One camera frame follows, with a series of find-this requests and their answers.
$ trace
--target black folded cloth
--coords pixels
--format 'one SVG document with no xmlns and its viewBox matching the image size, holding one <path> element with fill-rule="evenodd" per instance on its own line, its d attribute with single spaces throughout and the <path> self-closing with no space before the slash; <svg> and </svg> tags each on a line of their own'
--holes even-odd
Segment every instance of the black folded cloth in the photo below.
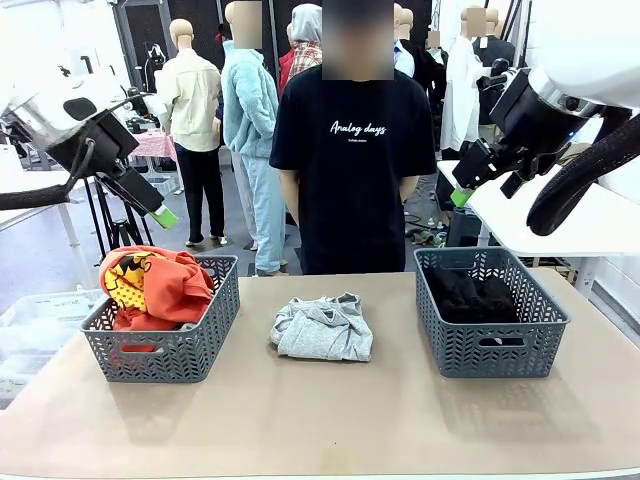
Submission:
<svg viewBox="0 0 640 480">
<path fill-rule="evenodd" d="M 466 272 L 438 268 L 425 269 L 424 274 L 445 322 L 519 323 L 511 290 L 500 278 L 477 280 Z"/>
</svg>

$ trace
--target beige tabletop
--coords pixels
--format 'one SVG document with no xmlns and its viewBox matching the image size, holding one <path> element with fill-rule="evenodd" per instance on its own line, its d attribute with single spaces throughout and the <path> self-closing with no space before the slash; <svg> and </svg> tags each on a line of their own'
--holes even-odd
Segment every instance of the beige tabletop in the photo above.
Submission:
<svg viewBox="0 0 640 480">
<path fill-rule="evenodd" d="M 0 416 L 0 473 L 73 478 L 545 474 L 640 465 L 640 352 L 550 270 L 570 312 L 552 374 L 448 380 L 418 322 L 413 274 L 241 279 L 209 377 L 105 381 L 78 335 Z M 278 358 L 293 296 L 360 294 L 370 364 Z"/>
</svg>

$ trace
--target cream shirt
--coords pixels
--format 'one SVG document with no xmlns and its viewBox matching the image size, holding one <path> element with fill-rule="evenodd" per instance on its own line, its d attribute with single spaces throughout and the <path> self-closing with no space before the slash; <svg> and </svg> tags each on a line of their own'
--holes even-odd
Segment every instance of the cream shirt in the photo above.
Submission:
<svg viewBox="0 0 640 480">
<path fill-rule="evenodd" d="M 214 120 L 220 93 L 220 72 L 191 48 L 180 50 L 156 74 L 158 96 L 166 105 L 169 121 L 163 125 L 187 150 L 210 152 L 218 147 Z"/>
</svg>

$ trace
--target plaid shirt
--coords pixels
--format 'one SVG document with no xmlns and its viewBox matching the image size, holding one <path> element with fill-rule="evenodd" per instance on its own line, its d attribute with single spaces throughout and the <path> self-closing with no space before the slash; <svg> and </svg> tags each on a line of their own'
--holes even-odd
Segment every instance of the plaid shirt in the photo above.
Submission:
<svg viewBox="0 0 640 480">
<path fill-rule="evenodd" d="M 321 63 L 322 49 L 318 42 L 295 42 L 293 45 L 293 65 L 287 82 L 297 74 Z"/>
</svg>

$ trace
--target yellow patterned fabric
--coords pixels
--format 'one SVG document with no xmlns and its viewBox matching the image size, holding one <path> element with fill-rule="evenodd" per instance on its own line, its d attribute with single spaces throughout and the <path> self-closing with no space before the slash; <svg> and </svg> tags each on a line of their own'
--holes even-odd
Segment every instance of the yellow patterned fabric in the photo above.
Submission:
<svg viewBox="0 0 640 480">
<path fill-rule="evenodd" d="M 120 308 L 135 307 L 147 311 L 144 301 L 144 274 L 149 269 L 148 257 L 161 255 L 151 252 L 137 252 L 125 255 L 104 274 L 104 283 Z"/>
</svg>

